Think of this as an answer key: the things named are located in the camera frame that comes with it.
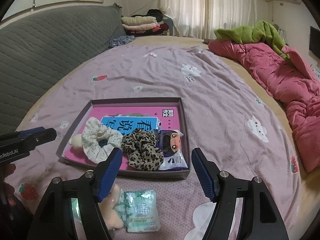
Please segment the left hand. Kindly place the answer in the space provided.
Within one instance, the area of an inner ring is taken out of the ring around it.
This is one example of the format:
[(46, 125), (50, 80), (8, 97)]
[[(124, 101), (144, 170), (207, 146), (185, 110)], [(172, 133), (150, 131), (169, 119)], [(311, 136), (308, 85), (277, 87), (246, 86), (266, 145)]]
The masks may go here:
[[(15, 164), (1, 165), (1, 178), (5, 180), (5, 178), (13, 174), (15, 170), (16, 170)], [(15, 192), (14, 187), (4, 182), (4, 192), (7, 197), (9, 205), (15, 206), (16, 202), (14, 200), (14, 192)]]

